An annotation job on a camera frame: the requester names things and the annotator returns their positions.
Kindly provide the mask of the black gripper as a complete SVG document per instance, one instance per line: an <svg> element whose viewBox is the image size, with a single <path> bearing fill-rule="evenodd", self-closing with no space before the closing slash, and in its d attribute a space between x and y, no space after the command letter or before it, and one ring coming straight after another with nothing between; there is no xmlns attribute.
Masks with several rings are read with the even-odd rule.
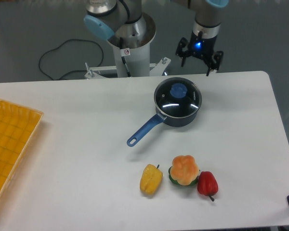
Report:
<svg viewBox="0 0 289 231"><path fill-rule="evenodd" d="M208 67L206 73L207 77L211 72L219 71L220 65L223 61L223 51L214 52L216 39L216 36L212 38L199 39L193 32L189 43L186 38L181 38L175 52L175 55L181 58L181 67L184 66L186 58L192 56L201 60L206 60Z"/></svg>

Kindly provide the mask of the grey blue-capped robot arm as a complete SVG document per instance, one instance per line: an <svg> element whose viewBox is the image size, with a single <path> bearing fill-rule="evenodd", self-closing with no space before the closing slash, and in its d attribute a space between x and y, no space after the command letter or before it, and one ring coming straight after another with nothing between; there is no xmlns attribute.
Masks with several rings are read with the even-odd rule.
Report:
<svg viewBox="0 0 289 231"><path fill-rule="evenodd" d="M219 70L223 52L215 51L226 0L178 0L177 4L196 13L191 38L181 38L175 54L184 65L195 57L207 66L207 73ZM154 20L142 10L140 0L89 0L84 24L96 37L113 48L118 77L160 76L170 60L163 58L150 67L150 44L156 35Z"/></svg>

